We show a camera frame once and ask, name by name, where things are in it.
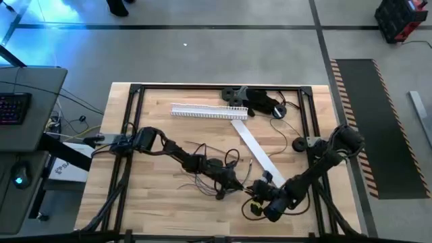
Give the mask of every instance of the wooden tabletop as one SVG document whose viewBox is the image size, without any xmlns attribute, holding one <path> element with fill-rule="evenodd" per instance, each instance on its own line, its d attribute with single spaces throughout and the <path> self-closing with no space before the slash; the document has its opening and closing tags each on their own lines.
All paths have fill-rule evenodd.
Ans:
<svg viewBox="0 0 432 243">
<path fill-rule="evenodd" d="M 120 132 L 129 87 L 130 83 L 112 84 L 101 132 Z M 337 126 L 329 88 L 327 86 L 312 86 L 312 88 L 320 131 L 322 136 L 327 138 Z M 298 104 L 295 92 L 283 94 L 287 101 Z M 269 96 L 280 100 L 276 92 L 269 92 Z M 222 151 L 238 149 L 242 159 L 235 168 L 239 180 L 242 182 L 245 178 L 251 159 L 252 172 L 245 185 L 249 186 L 253 180 L 260 178 L 262 167 L 254 160 L 229 120 L 172 117 L 169 113 L 171 103 L 226 105 L 226 102 L 221 100 L 219 91 L 147 89 L 144 94 L 140 127 L 153 126 L 163 130 L 169 139 L 176 141 L 189 153 L 193 153 L 197 148 L 197 145 L 191 142 L 199 144 L 205 142 Z M 132 107 L 133 111 L 135 106 L 136 99 Z M 302 133 L 299 110 L 288 105 L 287 108 L 288 113 L 284 120 Z M 311 128 L 310 115 L 308 111 L 307 113 Z M 267 117 L 249 117 L 244 123 L 263 150 L 271 154 L 283 150 L 286 142 L 283 136 L 270 126 L 269 120 Z M 302 173 L 308 168 L 306 155 L 293 151 L 291 147 L 293 139 L 298 137 L 297 132 L 282 121 L 273 120 L 272 124 L 288 139 L 286 150 L 271 156 L 272 162 L 285 179 Z M 159 148 L 161 146 L 157 140 L 153 150 Z M 223 160 L 224 155 L 211 148 L 207 149 L 207 156 L 210 158 Z M 100 154 L 93 159 L 76 220 L 76 229 L 83 228 L 105 202 L 113 164 L 113 155 Z M 359 232 L 360 226 L 346 164 L 340 163 L 331 169 L 329 180 L 334 203 L 348 223 Z M 174 159 L 168 156 L 152 157 L 134 153 L 121 231 L 132 229 L 134 234 L 175 236 L 304 237 L 308 236 L 309 232 L 317 233 L 317 220 L 312 200 L 310 209 L 301 216 L 283 215 L 276 223 L 267 219 L 248 221 L 242 216 L 240 208 L 249 195 L 235 192 L 227 195 L 223 200 L 216 200 L 213 196 L 202 194 L 196 186 L 183 186 L 185 184 L 191 184 L 190 176 L 182 172 L 181 165 Z M 307 200 L 304 200 L 294 212 L 303 210 L 306 202 Z M 116 209 L 117 204 L 113 206 L 111 213 L 109 224 L 111 229 L 114 225 Z M 247 206 L 246 214 L 254 217 L 248 209 Z"/>
</svg>

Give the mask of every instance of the person's shoe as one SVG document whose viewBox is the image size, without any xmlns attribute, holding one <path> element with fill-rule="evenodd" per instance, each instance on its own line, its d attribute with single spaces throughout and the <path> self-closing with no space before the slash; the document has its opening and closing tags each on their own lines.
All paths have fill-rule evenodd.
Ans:
<svg viewBox="0 0 432 243">
<path fill-rule="evenodd" d="M 129 15 L 128 10 L 124 6 L 122 0 L 107 0 L 109 11 L 119 17 L 126 17 Z"/>
</svg>

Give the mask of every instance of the white slotted cable tray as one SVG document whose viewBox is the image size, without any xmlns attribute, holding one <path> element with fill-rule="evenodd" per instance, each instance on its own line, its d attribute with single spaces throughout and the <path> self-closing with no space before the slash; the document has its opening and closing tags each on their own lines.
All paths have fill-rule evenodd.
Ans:
<svg viewBox="0 0 432 243">
<path fill-rule="evenodd" d="M 194 104 L 171 104 L 171 115 L 215 119 L 248 119 L 247 107 L 228 107 Z"/>
</svg>

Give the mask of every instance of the floor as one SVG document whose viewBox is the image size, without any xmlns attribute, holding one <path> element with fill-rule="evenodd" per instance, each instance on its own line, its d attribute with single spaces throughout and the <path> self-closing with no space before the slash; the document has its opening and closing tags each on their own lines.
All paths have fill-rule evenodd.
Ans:
<svg viewBox="0 0 432 243">
<path fill-rule="evenodd" d="M 432 50 L 424 43 L 388 45 L 373 28 L 379 0 L 139 0 L 123 19 L 109 13 L 105 0 L 5 1 L 21 15 L 0 6 L 2 44 L 27 65 L 67 68 L 63 87 L 99 109 L 112 82 L 329 84 L 328 57 L 375 59 L 432 185 L 432 150 L 406 94 L 418 90 L 432 108 Z M 422 26 L 409 40 L 432 42 L 432 18 Z M 67 100 L 61 105 L 68 119 L 85 115 L 90 126 L 101 123 Z M 362 219 L 364 232 L 432 238 L 432 201 L 368 201 L 372 217 Z M 20 235 L 69 232 L 79 203 L 80 193 L 52 192 L 44 201 L 51 220 L 27 221 Z"/>
</svg>

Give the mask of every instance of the black floor mat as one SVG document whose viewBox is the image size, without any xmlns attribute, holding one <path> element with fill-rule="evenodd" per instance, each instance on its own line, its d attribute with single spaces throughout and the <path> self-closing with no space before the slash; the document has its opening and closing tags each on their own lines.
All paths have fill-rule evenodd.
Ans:
<svg viewBox="0 0 432 243">
<path fill-rule="evenodd" d="M 331 65 L 346 121 L 365 140 L 357 160 L 370 194 L 379 199 L 431 198 L 375 61 L 338 59 Z"/>
</svg>

